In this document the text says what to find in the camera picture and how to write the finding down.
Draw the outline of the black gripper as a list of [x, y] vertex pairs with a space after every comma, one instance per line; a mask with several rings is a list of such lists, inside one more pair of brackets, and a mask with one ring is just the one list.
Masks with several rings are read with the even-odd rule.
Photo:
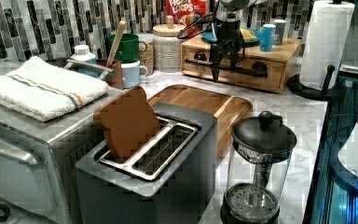
[[223, 57], [230, 59], [230, 66], [235, 67], [237, 61], [244, 58], [244, 39], [240, 31], [239, 21], [220, 21], [214, 23], [217, 44], [210, 47], [210, 62], [213, 81], [219, 78], [220, 63]]

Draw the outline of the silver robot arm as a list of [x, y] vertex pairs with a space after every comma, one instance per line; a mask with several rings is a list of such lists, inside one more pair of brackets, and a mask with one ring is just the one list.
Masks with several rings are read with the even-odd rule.
[[245, 41], [241, 34], [242, 10], [256, 0], [216, 0], [213, 8], [212, 31], [215, 43], [210, 47], [213, 81], [219, 78], [220, 63], [228, 58], [235, 67], [245, 57]]

